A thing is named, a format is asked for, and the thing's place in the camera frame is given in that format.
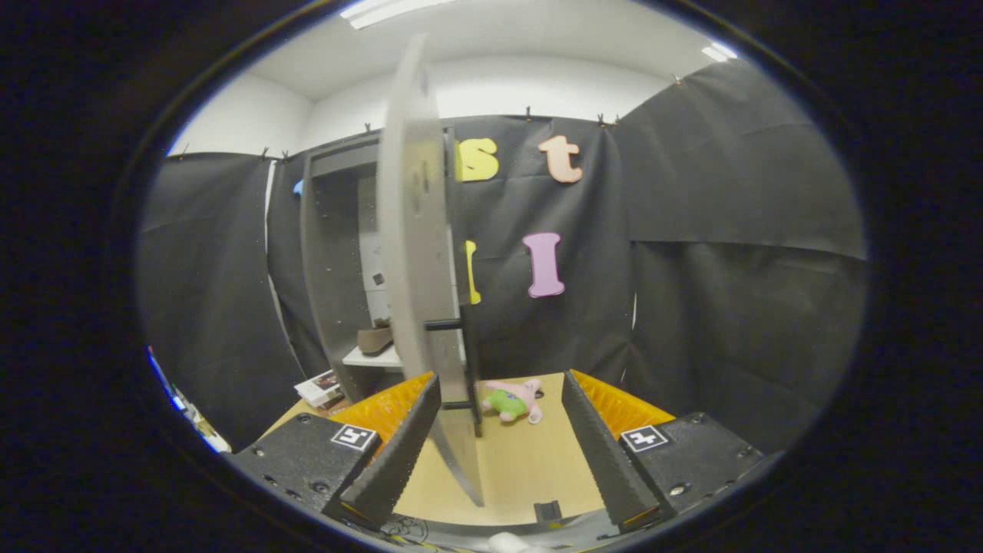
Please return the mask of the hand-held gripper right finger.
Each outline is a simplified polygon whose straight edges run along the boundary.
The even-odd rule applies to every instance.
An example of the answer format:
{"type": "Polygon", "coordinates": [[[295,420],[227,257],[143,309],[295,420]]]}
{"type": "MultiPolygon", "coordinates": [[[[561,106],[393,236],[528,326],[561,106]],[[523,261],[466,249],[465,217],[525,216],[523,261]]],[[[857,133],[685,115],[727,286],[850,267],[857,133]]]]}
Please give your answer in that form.
{"type": "Polygon", "coordinates": [[[672,416],[571,370],[561,402],[612,524],[636,531],[705,507],[766,461],[709,414],[672,416]]]}

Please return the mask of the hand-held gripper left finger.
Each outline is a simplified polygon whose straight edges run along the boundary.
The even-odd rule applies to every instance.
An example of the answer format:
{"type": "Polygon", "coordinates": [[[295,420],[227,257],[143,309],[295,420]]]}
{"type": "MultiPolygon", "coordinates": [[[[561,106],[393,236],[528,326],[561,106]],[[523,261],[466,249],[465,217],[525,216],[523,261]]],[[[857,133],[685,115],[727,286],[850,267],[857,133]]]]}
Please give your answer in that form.
{"type": "Polygon", "coordinates": [[[441,405],[439,379],[425,373],[336,416],[296,414],[226,459],[273,494],[378,531],[396,508],[441,405]]]}

